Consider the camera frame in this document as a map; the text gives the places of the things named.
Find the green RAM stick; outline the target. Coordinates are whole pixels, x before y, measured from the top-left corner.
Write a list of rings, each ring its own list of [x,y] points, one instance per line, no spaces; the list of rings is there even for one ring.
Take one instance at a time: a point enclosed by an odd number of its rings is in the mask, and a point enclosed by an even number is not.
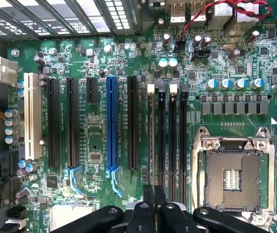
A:
[[[154,94],[149,94],[149,136],[150,136],[150,183],[154,186],[154,143],[153,143],[153,108],[154,108]]]

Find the RAM slot with white latch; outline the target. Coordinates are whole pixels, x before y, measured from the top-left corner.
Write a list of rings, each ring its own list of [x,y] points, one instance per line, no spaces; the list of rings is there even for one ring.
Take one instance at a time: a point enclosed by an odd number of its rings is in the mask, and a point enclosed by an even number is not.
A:
[[[147,85],[147,94],[148,94],[148,109],[149,109],[149,94],[154,94],[155,95],[155,85],[154,84],[148,84]],[[154,108],[153,108],[153,123],[155,122],[155,113],[154,113]],[[154,181],[155,181],[155,177],[156,177],[156,172],[155,172],[155,123],[153,124],[153,136],[154,136],[154,139],[153,139],[153,145],[154,145]]]
[[[176,156],[177,156],[177,140],[176,140],[176,116],[177,103],[176,97],[178,93],[177,84],[169,85],[169,200],[175,201],[176,189]]]

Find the RAM slot with black latch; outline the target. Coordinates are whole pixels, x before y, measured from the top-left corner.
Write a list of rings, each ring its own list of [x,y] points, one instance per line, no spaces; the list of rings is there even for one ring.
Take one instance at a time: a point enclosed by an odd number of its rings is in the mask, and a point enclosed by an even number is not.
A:
[[[165,192],[165,117],[166,117],[165,86],[159,85],[158,90],[158,185]]]
[[[179,96],[179,200],[186,204],[186,172],[187,172],[187,100],[189,87],[187,84],[181,86]]]

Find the light blue slot clip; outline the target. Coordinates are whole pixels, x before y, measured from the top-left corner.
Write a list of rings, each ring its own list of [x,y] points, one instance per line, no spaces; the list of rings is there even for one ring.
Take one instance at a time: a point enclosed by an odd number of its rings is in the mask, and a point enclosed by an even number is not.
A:
[[[81,166],[78,166],[76,168],[67,168],[65,170],[65,174],[69,178],[69,183],[71,189],[76,193],[81,195],[82,191],[77,187],[78,183],[78,178],[77,178],[77,173],[81,171]]]
[[[123,197],[122,192],[118,189],[118,181],[117,181],[117,174],[120,171],[120,167],[116,169],[107,169],[106,170],[106,178],[110,179],[112,190],[120,197]]]

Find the silver chipset heatsink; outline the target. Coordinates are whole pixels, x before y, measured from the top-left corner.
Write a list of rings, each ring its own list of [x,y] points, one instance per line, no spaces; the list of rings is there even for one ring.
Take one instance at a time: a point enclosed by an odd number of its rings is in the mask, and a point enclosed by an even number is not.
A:
[[[50,209],[50,232],[56,230],[72,221],[75,221],[96,210],[95,206],[87,205],[59,205]]]

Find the silver CPU socket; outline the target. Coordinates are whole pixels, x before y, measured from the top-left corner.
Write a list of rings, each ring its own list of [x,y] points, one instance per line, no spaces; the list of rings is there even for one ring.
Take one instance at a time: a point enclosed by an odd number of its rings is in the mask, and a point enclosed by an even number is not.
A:
[[[264,126],[246,136],[212,136],[199,127],[192,145],[191,210],[210,207],[272,233],[276,149],[270,139]]]

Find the green motherboard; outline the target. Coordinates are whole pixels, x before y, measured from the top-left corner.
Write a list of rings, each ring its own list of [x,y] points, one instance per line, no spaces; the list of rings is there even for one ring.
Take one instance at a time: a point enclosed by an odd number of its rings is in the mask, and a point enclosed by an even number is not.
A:
[[[125,208],[141,201],[143,186],[150,184],[148,94],[147,85],[155,85],[155,185],[158,185],[158,90],[165,86],[165,194],[169,200],[169,85],[177,84],[176,97],[176,189],[179,200],[179,96],[181,86],[189,87],[187,100],[187,172],[186,209],[191,212],[192,145],[197,130],[208,128],[212,136],[254,135],[261,126],[271,137],[277,135],[277,0],[250,0],[259,5],[259,14],[271,16],[258,22],[237,22],[235,13],[223,14],[219,25],[208,23],[187,31],[172,29],[170,16],[160,16],[143,34],[121,37],[95,37],[12,42],[8,58],[17,63],[16,87],[8,92],[6,111],[6,143],[19,153],[21,192],[15,204],[27,209],[26,229],[29,233],[49,233],[50,209],[56,205],[95,206],[96,210],[114,205]],[[208,59],[191,60],[194,50],[211,50]],[[160,69],[159,60],[176,58],[175,69]],[[42,157],[25,159],[24,145],[24,73],[38,75],[42,102]],[[113,190],[107,170],[107,85],[108,76],[117,80],[117,174],[120,198]],[[128,98],[127,77],[138,81],[138,167],[128,168]],[[86,79],[98,81],[98,103],[86,100]],[[61,164],[49,167],[47,81],[60,83]],[[66,80],[79,82],[79,166],[76,194],[65,174],[66,151]],[[245,88],[237,90],[233,83],[244,78]],[[252,79],[262,78],[264,86],[252,90]],[[217,80],[213,90],[206,88],[209,79]],[[230,79],[227,90],[219,88],[222,79]],[[275,213],[277,215],[277,139],[275,164]],[[277,220],[272,225],[277,233]]]

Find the long black expansion slot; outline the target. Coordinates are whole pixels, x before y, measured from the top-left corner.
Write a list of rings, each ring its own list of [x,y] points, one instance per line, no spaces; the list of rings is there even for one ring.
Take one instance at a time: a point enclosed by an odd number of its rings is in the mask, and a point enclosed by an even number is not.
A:
[[[79,82],[66,80],[66,151],[67,167],[79,166]]]
[[[138,81],[127,77],[128,98],[128,168],[138,167]]]
[[[60,140],[60,83],[58,79],[47,81],[48,157],[49,167],[61,164]]]

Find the blue expansion slot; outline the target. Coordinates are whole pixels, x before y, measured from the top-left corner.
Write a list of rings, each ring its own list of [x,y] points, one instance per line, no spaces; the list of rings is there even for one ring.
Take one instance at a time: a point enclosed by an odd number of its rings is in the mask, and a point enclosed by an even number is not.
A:
[[[117,168],[117,80],[115,76],[108,76],[107,85],[107,169]]]

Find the black SATA connector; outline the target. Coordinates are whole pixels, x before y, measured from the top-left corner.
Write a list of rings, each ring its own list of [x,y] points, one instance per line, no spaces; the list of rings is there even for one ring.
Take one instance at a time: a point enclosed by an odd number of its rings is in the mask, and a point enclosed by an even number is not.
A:
[[[26,208],[13,207],[6,211],[6,221],[0,227],[0,233],[24,233],[26,225]]]

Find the short black expansion slot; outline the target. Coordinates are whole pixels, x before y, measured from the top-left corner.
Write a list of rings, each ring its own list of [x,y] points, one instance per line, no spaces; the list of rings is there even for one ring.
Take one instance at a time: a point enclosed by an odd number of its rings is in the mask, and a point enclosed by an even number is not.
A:
[[[94,77],[86,79],[86,100],[88,104],[98,103],[98,81]]]

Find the white PCI expansion slot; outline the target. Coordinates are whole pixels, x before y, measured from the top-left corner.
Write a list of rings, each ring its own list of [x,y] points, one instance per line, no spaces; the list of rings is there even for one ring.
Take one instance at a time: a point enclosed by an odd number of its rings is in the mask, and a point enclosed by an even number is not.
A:
[[[24,73],[24,145],[25,159],[42,157],[42,102],[38,75]]]

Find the black fan header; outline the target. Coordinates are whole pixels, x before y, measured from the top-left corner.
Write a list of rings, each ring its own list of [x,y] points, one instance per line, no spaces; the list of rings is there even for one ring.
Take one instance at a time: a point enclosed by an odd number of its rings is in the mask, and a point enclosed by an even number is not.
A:
[[[211,50],[194,50],[191,55],[191,60],[208,59],[211,55]]]

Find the white power connector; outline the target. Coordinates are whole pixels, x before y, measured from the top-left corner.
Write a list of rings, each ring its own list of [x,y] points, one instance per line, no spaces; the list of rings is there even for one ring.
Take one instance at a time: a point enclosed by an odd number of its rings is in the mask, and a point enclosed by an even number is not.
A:
[[[17,63],[0,57],[0,83],[17,84]]]

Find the silver USB port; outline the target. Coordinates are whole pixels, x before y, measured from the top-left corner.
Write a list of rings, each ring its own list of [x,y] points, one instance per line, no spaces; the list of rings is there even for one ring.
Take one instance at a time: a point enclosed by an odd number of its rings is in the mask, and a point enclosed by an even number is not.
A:
[[[170,0],[170,23],[181,24],[185,23],[186,3],[185,0]]]
[[[196,15],[197,18],[194,20],[194,22],[206,22],[206,13],[200,13],[201,10],[206,6],[205,0],[191,0],[190,1],[190,12],[191,12],[191,20],[194,19]]]

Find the silver rear port block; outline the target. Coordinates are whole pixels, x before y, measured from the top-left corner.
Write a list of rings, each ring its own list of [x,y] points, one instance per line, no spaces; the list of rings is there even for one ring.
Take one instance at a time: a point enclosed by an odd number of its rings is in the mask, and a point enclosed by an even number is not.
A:
[[[238,3],[237,6],[244,8],[248,12],[254,12],[255,14],[259,13],[259,5],[253,3]],[[237,22],[258,22],[259,20],[256,17],[249,17],[246,14],[239,12],[235,13]]]

